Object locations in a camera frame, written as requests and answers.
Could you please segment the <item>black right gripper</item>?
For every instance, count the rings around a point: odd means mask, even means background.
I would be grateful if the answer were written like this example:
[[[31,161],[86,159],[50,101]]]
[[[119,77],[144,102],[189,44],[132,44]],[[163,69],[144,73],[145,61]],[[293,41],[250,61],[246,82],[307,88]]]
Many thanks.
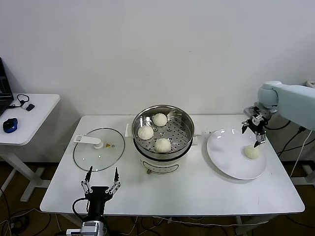
[[[242,134],[250,128],[250,130],[255,133],[256,141],[254,143],[254,148],[265,143],[266,132],[264,126],[268,124],[268,119],[266,119],[262,114],[255,114],[248,120],[242,122]]]

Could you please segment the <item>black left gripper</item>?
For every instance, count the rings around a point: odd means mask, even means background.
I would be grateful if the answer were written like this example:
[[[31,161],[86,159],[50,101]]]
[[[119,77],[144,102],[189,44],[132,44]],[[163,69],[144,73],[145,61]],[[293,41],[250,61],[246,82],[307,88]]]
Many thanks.
[[[113,198],[113,195],[121,187],[118,168],[115,168],[114,181],[108,186],[90,186],[93,167],[91,166],[81,181],[87,202],[87,216],[83,221],[104,221],[105,203]]]

